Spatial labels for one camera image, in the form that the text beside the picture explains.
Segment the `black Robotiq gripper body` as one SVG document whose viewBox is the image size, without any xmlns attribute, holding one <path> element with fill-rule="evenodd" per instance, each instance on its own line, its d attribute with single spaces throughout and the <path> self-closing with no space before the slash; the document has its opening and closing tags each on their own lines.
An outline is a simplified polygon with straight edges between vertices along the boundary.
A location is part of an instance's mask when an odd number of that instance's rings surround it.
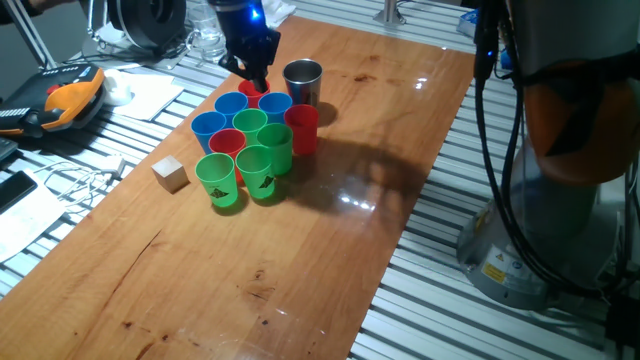
<svg viewBox="0 0 640 360">
<path fill-rule="evenodd" d="M 260 0 L 213 0 L 226 52 L 243 59 L 247 68 L 274 63 L 281 34 L 269 27 Z"/>
</svg>

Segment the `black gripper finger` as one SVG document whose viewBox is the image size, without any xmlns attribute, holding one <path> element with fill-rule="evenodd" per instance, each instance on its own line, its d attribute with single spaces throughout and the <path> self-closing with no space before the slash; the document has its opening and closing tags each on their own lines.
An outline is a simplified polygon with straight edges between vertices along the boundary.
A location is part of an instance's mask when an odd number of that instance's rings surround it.
<svg viewBox="0 0 640 360">
<path fill-rule="evenodd" d="M 254 79 L 252 80 L 252 82 L 254 83 L 255 89 L 259 93 L 265 93 L 269 89 L 269 86 L 267 84 L 268 68 L 268 63 L 259 63 L 254 66 Z"/>
<path fill-rule="evenodd" d="M 249 76 L 250 72 L 246 67 L 246 62 L 233 55 L 231 52 L 225 52 L 218 60 L 218 65 L 229 72 L 238 76 Z"/>
</svg>

